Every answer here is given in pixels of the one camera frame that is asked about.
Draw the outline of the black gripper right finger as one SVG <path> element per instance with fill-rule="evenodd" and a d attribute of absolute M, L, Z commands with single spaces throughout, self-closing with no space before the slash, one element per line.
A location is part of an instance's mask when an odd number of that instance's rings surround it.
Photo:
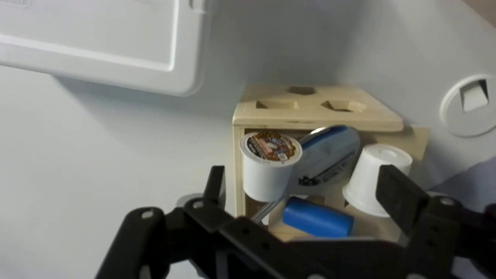
<path fill-rule="evenodd" d="M 454 279 L 456 257 L 496 279 L 496 205 L 482 212 L 447 195 L 430 195 L 399 168 L 380 168 L 375 199 L 408 237 L 399 264 L 406 276 Z"/>

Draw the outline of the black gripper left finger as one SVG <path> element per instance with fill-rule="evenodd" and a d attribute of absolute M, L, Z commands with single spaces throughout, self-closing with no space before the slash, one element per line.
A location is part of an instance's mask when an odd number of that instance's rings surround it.
<path fill-rule="evenodd" d="M 225 168 L 210 171 L 205 191 L 165 212 L 157 206 L 131 211 L 96 279 L 168 279 L 171 267 L 189 262 L 202 279 L 270 279 L 242 253 L 224 228 L 244 230 L 225 211 Z"/>

